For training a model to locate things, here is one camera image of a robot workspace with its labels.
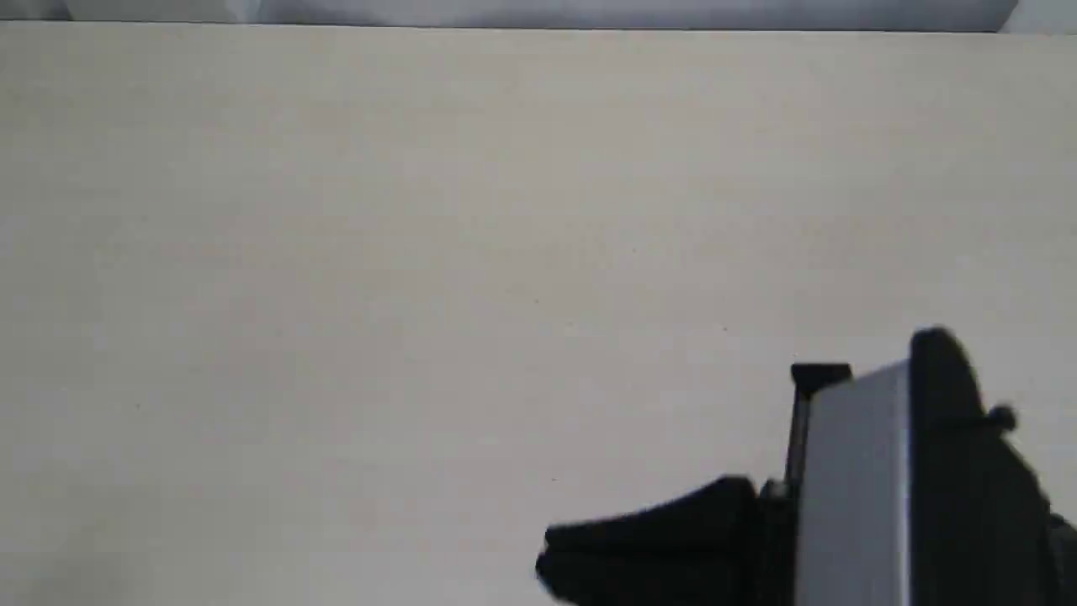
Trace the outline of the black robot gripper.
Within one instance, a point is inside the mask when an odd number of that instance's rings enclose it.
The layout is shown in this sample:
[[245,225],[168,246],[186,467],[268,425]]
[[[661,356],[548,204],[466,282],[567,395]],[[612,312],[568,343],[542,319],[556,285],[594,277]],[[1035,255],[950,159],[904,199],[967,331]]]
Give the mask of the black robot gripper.
[[946,327],[855,375],[792,365],[784,475],[768,482],[761,605],[1073,605],[1074,527],[987,406]]

